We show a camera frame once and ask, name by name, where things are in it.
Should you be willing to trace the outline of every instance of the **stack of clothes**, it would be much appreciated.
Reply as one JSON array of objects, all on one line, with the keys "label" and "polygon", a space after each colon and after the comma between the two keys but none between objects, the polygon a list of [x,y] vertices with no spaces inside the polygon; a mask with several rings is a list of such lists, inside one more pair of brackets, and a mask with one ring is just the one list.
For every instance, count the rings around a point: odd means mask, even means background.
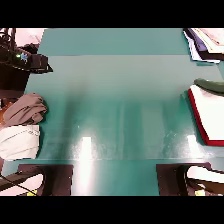
[{"label": "stack of clothes", "polygon": [[192,60],[224,61],[224,28],[184,28]]},{"label": "stack of clothes", "polygon": [[39,94],[24,94],[19,99],[1,100],[0,157],[4,160],[36,158],[39,150],[39,125],[46,113]]},{"label": "stack of clothes", "polygon": [[188,96],[204,143],[224,146],[224,82],[196,79]]}]

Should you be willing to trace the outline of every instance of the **black cable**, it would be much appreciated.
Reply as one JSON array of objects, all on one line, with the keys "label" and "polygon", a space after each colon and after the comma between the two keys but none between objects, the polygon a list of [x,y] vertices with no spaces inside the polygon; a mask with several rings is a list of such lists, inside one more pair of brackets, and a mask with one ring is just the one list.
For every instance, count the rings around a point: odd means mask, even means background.
[{"label": "black cable", "polygon": [[39,196],[39,195],[37,195],[36,193],[34,193],[34,192],[32,192],[31,190],[29,190],[28,188],[23,187],[23,186],[20,186],[19,184],[15,184],[14,182],[12,182],[11,180],[9,180],[9,179],[7,179],[6,177],[2,176],[1,174],[0,174],[0,177],[2,177],[2,179],[4,179],[4,180],[8,181],[9,183],[13,184],[14,186],[23,188],[24,190],[26,190],[26,191],[28,191],[28,192],[30,192],[30,193],[36,195],[36,196]]}]

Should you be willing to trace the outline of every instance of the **table surface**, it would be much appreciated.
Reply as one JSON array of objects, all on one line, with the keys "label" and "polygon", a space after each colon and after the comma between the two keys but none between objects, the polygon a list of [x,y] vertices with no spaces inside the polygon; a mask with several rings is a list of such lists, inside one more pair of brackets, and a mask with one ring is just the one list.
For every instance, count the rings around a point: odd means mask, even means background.
[{"label": "table surface", "polygon": [[210,162],[224,148],[202,142],[187,97],[196,78],[221,81],[224,65],[194,62],[182,29],[48,29],[39,53],[53,73],[26,93],[49,108],[35,160],[74,164],[72,195],[159,195],[158,163]]}]

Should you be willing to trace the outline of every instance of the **green cloth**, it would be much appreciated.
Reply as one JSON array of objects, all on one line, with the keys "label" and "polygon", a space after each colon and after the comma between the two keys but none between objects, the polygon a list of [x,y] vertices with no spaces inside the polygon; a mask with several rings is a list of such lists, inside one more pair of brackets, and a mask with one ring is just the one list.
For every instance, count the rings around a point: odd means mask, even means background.
[{"label": "green cloth", "polygon": [[224,82],[207,81],[199,78],[194,80],[194,84],[209,93],[224,96]]}]

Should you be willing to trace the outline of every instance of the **red cloth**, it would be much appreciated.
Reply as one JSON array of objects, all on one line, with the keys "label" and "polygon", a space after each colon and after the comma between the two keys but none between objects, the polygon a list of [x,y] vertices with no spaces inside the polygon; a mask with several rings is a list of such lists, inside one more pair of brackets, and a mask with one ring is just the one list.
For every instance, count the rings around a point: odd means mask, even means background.
[{"label": "red cloth", "polygon": [[224,146],[224,140],[209,140],[208,135],[201,123],[201,118],[200,118],[199,112],[197,110],[195,100],[194,100],[194,95],[193,95],[191,89],[188,90],[188,96],[189,96],[189,99],[191,102],[191,107],[194,112],[194,117],[195,117],[198,129],[200,131],[200,134],[201,134],[201,137],[202,137],[204,143],[206,145],[210,145],[210,146]]}]

